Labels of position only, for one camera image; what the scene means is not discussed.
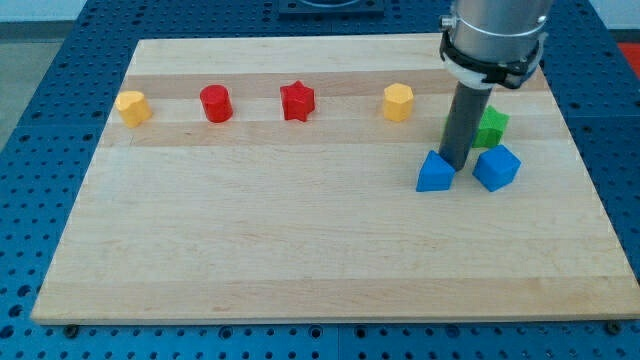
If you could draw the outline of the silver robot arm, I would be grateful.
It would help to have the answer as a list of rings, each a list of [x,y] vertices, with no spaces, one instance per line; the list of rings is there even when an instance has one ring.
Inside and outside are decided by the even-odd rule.
[[[542,58],[552,0],[455,0],[439,18],[440,57],[468,88],[520,88]]]

